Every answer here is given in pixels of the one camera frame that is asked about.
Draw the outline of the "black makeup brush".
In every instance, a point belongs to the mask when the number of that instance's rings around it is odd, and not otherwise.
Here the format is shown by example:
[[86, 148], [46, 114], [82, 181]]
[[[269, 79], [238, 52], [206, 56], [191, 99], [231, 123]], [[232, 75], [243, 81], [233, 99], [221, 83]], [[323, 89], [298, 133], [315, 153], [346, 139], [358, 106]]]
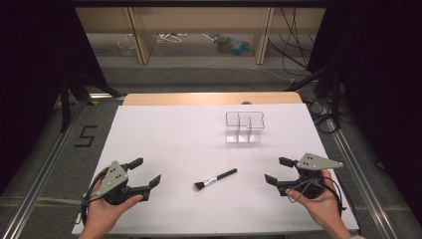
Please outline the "black makeup brush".
[[230, 169], [230, 170], [228, 170], [228, 171], [226, 171], [224, 173], [221, 173], [221, 174], [219, 174], [217, 176], [214, 176], [212, 178], [209, 178], [207, 180], [204, 180], [204, 181], [201, 181], [201, 182], [195, 182], [194, 183], [194, 188], [197, 191], [200, 191], [203, 188], [205, 188], [205, 187], [207, 187], [207, 186], [209, 186], [209, 185], [217, 182], [218, 180], [221, 180], [221, 179], [223, 179], [223, 178], [225, 178], [225, 177], [227, 177], [227, 176], [229, 176], [231, 174], [234, 174], [236, 172], [237, 172], [237, 169], [236, 168], [233, 168], [233, 169]]

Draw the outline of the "clear plastic wrap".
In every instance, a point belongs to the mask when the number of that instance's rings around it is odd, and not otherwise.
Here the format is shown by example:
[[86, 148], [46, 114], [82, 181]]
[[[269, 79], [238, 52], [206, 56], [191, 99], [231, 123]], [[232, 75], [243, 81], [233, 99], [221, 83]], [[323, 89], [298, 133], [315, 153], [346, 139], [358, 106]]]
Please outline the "clear plastic wrap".
[[121, 39], [119, 39], [117, 41], [117, 48], [124, 56], [136, 55], [133, 36], [131, 34], [125, 34]]

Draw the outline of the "white table sheet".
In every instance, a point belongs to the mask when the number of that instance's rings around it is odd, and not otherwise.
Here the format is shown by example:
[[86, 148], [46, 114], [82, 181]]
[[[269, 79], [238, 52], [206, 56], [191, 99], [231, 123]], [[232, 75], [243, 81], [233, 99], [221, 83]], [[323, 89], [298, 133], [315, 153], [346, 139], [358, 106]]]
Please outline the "white table sheet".
[[[259, 143], [227, 143], [226, 112], [262, 112]], [[279, 158], [324, 155], [303, 104], [226, 106], [123, 106], [105, 141], [99, 168], [112, 161], [143, 164], [128, 174], [131, 186], [161, 175], [146, 202], [125, 212], [112, 229], [118, 236], [233, 236], [311, 232], [306, 210], [279, 194], [265, 175], [294, 180], [298, 173]], [[237, 172], [197, 191], [201, 182]]]

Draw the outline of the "light wooden shelf unit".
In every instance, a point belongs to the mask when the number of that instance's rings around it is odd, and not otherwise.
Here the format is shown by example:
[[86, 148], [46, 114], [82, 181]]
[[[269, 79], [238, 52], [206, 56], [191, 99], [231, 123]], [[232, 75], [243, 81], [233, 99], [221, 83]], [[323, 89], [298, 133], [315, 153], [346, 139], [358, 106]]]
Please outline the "light wooden shelf unit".
[[131, 34], [146, 64], [158, 33], [250, 34], [258, 65], [268, 37], [286, 34], [294, 23], [301, 35], [318, 32], [325, 10], [299, 7], [78, 7], [88, 33]]

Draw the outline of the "person's right hand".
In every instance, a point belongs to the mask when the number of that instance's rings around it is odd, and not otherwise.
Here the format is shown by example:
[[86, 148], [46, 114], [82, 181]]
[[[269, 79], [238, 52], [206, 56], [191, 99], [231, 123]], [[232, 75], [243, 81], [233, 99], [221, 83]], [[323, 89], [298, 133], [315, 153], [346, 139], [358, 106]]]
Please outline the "person's right hand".
[[301, 204], [313, 221], [326, 233], [348, 231], [341, 219], [335, 195], [326, 189], [318, 198], [308, 199], [299, 192], [288, 189], [288, 196]]

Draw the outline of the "dark curtain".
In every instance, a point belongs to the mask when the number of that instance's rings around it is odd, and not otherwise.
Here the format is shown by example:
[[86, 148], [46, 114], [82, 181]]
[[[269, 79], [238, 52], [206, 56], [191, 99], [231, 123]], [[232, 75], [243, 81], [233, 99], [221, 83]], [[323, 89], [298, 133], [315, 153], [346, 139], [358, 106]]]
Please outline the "dark curtain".
[[352, 114], [422, 226], [422, 0], [328, 0], [314, 72], [345, 38], [341, 65]]
[[0, 194], [43, 130], [62, 80], [75, 73], [106, 81], [74, 6], [0, 0]]

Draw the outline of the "colourful plastic bag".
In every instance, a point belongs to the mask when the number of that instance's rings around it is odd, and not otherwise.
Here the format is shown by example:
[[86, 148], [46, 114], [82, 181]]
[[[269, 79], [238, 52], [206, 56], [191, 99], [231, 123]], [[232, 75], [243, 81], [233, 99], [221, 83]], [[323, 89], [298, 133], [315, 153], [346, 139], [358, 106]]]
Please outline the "colourful plastic bag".
[[217, 45], [219, 53], [227, 53], [233, 56], [254, 54], [254, 50], [248, 42], [237, 40], [234, 37], [217, 35], [214, 43]]

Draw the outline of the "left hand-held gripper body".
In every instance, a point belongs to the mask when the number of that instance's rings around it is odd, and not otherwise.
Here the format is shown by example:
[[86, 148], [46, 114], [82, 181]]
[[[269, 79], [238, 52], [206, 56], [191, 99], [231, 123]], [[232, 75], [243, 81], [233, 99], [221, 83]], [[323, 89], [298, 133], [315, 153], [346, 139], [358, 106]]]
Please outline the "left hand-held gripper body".
[[128, 183], [128, 164], [113, 161], [105, 172], [102, 185], [95, 191], [95, 196], [107, 203], [119, 205], [126, 201]]

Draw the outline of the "black stand legs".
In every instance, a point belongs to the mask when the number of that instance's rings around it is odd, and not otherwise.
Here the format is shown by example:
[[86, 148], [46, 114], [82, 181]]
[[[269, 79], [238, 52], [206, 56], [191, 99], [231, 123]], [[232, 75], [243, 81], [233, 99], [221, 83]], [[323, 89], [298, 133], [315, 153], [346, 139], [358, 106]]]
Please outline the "black stand legs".
[[340, 98], [340, 79], [339, 73], [334, 67], [325, 66], [317, 70], [310, 76], [301, 80], [299, 83], [293, 84], [286, 89], [286, 92], [295, 92], [300, 88], [306, 86], [312, 81], [318, 80], [316, 84], [314, 94], [320, 98], [330, 97], [331, 99], [331, 108], [328, 117], [331, 119], [334, 125], [333, 131], [340, 129], [339, 124], [339, 98]]
[[94, 78], [86, 74], [78, 71], [65, 72], [60, 81], [60, 99], [62, 106], [61, 132], [64, 132], [71, 122], [69, 93], [72, 93], [78, 102], [86, 102], [90, 98], [90, 94], [88, 93], [86, 86], [94, 86], [95, 88], [102, 90], [115, 98], [125, 97], [124, 93], [120, 93], [117, 90], [110, 88], [106, 83], [96, 81]]

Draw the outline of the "short metal rail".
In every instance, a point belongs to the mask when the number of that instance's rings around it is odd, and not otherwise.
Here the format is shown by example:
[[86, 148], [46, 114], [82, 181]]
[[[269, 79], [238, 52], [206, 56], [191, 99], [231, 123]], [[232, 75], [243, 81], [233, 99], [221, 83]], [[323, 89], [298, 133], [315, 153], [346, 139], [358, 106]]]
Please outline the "short metal rail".
[[126, 97], [126, 95], [113, 96], [113, 95], [107, 94], [107, 93], [92, 93], [92, 94], [90, 94], [90, 99], [93, 99], [93, 100], [105, 100], [105, 99], [124, 100], [125, 97]]

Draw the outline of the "person's left hand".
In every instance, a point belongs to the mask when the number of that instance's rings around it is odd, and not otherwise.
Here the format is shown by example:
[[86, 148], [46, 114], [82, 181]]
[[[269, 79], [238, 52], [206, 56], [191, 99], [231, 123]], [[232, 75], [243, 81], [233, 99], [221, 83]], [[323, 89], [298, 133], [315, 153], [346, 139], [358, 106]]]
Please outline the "person's left hand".
[[92, 196], [88, 206], [87, 220], [82, 233], [108, 234], [118, 218], [142, 200], [141, 195], [134, 195], [120, 205], [107, 203], [103, 198]]

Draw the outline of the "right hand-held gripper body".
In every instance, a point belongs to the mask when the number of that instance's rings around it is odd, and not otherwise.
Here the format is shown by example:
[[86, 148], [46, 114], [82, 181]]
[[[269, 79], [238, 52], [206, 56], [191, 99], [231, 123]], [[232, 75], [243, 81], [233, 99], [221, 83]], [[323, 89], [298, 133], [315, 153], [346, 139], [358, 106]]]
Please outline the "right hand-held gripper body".
[[322, 194], [325, 186], [321, 171], [342, 167], [342, 162], [307, 152], [301, 160], [295, 162], [300, 182], [295, 190], [308, 199], [315, 199]]

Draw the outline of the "clear acrylic organizer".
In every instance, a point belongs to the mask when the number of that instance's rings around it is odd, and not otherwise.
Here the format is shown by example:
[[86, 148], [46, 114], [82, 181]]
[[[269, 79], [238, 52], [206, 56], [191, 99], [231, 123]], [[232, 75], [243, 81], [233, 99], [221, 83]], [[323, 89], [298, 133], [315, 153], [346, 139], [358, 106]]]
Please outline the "clear acrylic organizer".
[[226, 112], [227, 143], [259, 143], [264, 128], [262, 112]]

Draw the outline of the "long metal floor rail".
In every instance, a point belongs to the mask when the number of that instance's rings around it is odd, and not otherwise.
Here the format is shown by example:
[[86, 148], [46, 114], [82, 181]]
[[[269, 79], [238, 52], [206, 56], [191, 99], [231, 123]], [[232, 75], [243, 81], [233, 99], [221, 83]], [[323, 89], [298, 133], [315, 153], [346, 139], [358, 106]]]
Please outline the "long metal floor rail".
[[21, 200], [18, 210], [12, 217], [5, 233], [1, 236], [2, 239], [19, 239], [27, 221], [29, 220], [35, 205], [43, 192], [64, 148], [70, 137], [73, 127], [79, 118], [81, 111], [84, 108], [83, 103], [76, 103], [71, 111], [71, 119], [68, 126], [63, 129], [55, 141], [53, 148], [45, 160], [43, 166], [37, 174], [33, 184], [31, 185], [27, 194]]
[[350, 174], [356, 183], [382, 239], [398, 239], [398, 234], [396, 233], [390, 218], [382, 208], [380, 201], [370, 186], [361, 166], [358, 164], [357, 158], [352, 152], [344, 134], [332, 119], [329, 119], [326, 124], [328, 128], [332, 130], [334, 140], [341, 152], [343, 160], [349, 168]]

